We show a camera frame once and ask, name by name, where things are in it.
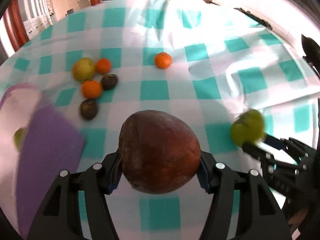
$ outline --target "checkered tablecloth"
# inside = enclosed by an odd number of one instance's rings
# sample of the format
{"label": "checkered tablecloth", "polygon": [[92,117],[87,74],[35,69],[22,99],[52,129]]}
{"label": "checkered tablecloth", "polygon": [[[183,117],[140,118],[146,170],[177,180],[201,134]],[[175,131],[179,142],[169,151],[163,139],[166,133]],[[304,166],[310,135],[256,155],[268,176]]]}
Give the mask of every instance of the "checkered tablecloth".
{"label": "checkered tablecloth", "polygon": [[[165,70],[153,62],[162,51],[173,59]],[[70,72],[82,57],[110,59],[120,81],[103,92],[99,114],[90,122],[78,114],[84,98]],[[0,93],[18,82],[35,83],[81,130],[87,144],[79,171],[116,151],[122,123],[144,109],[180,118],[202,150],[236,170],[255,165],[229,135],[231,123],[247,108],[263,113],[268,133],[316,143],[320,82],[309,65],[246,15],[202,0],[114,0],[78,11],[9,58],[0,67],[0,80]],[[235,192],[230,236],[238,196]],[[211,199],[196,178],[175,192],[148,195],[122,177],[107,202],[122,240],[194,240]],[[80,209],[90,239],[83,194]]]}

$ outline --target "purple cloth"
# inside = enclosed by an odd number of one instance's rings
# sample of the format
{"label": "purple cloth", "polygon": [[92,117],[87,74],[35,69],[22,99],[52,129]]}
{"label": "purple cloth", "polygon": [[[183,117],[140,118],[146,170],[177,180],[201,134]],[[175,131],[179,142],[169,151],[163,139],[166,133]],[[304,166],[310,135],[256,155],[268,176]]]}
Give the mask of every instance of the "purple cloth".
{"label": "purple cloth", "polygon": [[17,217],[24,239],[42,199],[60,171],[76,172],[83,147],[83,137],[58,110],[46,102],[37,106],[17,172]]}

